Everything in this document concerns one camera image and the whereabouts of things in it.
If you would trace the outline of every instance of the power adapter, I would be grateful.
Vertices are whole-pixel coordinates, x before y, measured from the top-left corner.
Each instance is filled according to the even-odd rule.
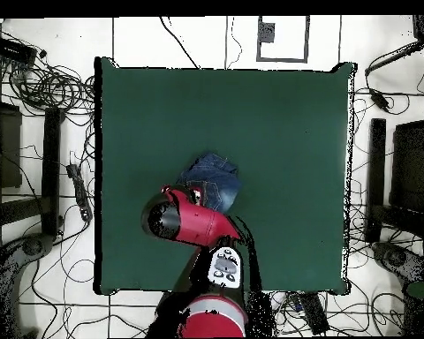
[[[374,104],[378,108],[388,112],[388,101],[384,98],[384,96],[381,93],[374,91],[372,88],[369,89],[369,93],[371,94],[371,100]]]

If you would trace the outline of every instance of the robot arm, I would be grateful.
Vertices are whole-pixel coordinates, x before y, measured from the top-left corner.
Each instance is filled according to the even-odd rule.
[[[148,202],[141,225],[153,237],[198,246],[183,272],[189,287],[176,290],[175,286],[161,302],[148,337],[272,335],[275,322],[269,296],[262,292],[253,239],[244,237],[230,217],[197,205],[191,190],[174,185],[164,187]],[[245,242],[249,250],[247,308],[237,241]]]

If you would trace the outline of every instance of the green mat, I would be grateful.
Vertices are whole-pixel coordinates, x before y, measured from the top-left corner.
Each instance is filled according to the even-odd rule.
[[[146,236],[140,213],[198,155],[213,151],[238,165],[243,186],[229,214],[253,233],[263,288],[344,292],[354,69],[119,69],[97,58],[102,226],[96,228],[96,287],[104,294],[172,289],[193,248]]]

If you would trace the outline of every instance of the folded jeans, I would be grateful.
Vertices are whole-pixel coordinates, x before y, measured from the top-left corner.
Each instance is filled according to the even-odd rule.
[[[207,153],[180,174],[177,184],[201,189],[205,207],[226,213],[241,187],[237,172],[237,167],[228,159]]]

